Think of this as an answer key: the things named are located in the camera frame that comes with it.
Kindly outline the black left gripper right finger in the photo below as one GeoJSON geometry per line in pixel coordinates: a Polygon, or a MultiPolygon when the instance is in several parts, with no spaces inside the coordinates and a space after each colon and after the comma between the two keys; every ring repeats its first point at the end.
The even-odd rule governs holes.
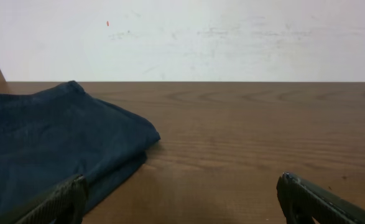
{"type": "Polygon", "coordinates": [[[287,224],[365,224],[365,210],[293,173],[284,172],[276,189],[287,224]]]}

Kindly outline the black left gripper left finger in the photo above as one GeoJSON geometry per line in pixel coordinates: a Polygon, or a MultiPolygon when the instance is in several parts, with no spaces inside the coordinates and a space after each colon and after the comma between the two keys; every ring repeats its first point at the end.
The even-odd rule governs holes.
{"type": "Polygon", "coordinates": [[[25,205],[16,223],[80,224],[88,200],[88,184],[81,174],[55,185],[25,205]]]}

